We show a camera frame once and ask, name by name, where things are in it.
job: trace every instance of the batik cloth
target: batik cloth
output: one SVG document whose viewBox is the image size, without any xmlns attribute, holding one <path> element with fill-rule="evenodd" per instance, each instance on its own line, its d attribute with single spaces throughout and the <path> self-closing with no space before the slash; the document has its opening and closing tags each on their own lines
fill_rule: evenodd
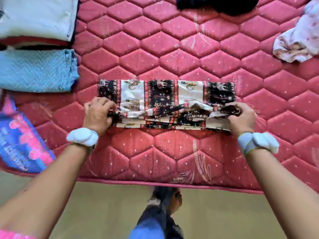
<svg viewBox="0 0 319 239">
<path fill-rule="evenodd" d="M 234 84 L 185 80 L 100 80 L 99 95 L 118 107 L 117 127 L 229 130 Z"/>
<path fill-rule="evenodd" d="M 319 54 L 319 0 L 311 0 L 296 27 L 275 39 L 273 54 L 289 63 L 304 62 Z"/>
</svg>

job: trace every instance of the pink floral fabric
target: pink floral fabric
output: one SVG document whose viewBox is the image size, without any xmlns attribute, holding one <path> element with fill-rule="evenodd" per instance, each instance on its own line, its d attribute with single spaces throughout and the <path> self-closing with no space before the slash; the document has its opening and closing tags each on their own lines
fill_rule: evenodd
<svg viewBox="0 0 319 239">
<path fill-rule="evenodd" d="M 35 239 L 35 237 L 24 236 L 13 231 L 0 230 L 0 239 Z"/>
<path fill-rule="evenodd" d="M 319 54 L 319 0 L 311 0 L 296 27 L 276 38 L 273 54 L 289 63 L 304 62 Z"/>
</svg>

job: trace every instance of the quilted hexagon pattern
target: quilted hexagon pattern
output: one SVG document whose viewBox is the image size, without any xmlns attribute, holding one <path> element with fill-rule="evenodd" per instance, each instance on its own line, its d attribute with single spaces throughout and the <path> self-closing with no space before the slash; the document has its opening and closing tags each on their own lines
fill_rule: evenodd
<svg viewBox="0 0 319 239">
<path fill-rule="evenodd" d="M 101 79 L 241 81 L 239 100 L 258 110 L 256 130 L 280 143 L 277 159 L 319 192 L 319 60 L 282 63 L 273 41 L 309 0 L 260 0 L 239 17 L 176 9 L 176 0 L 81 0 L 73 94 L 15 93 L 18 107 L 56 155 L 81 126 Z M 102 183 L 260 193 L 235 138 L 209 131 L 110 128 L 82 169 Z"/>
</svg>

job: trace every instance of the hand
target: hand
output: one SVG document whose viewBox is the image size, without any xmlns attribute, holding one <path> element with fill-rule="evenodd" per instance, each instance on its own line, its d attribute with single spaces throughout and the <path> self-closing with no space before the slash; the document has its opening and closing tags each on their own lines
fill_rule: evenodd
<svg viewBox="0 0 319 239">
<path fill-rule="evenodd" d="M 112 118 L 107 117 L 109 110 L 116 111 L 116 104 L 105 97 L 94 97 L 84 104 L 85 118 L 83 127 L 103 135 L 112 124 Z"/>
<path fill-rule="evenodd" d="M 254 127 L 256 123 L 255 112 L 245 103 L 232 102 L 226 105 L 235 105 L 241 109 L 240 116 L 229 116 L 229 127 L 232 134 L 236 137 L 239 137 L 245 132 L 254 132 Z"/>
</svg>

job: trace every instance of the white floral cloth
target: white floral cloth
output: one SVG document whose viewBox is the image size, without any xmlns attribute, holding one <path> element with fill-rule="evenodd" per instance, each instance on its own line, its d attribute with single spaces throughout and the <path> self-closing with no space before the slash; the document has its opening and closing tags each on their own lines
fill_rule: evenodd
<svg viewBox="0 0 319 239">
<path fill-rule="evenodd" d="M 311 0 L 296 27 L 276 38 L 273 54 L 289 63 L 304 62 L 319 54 L 319 0 Z"/>
</svg>

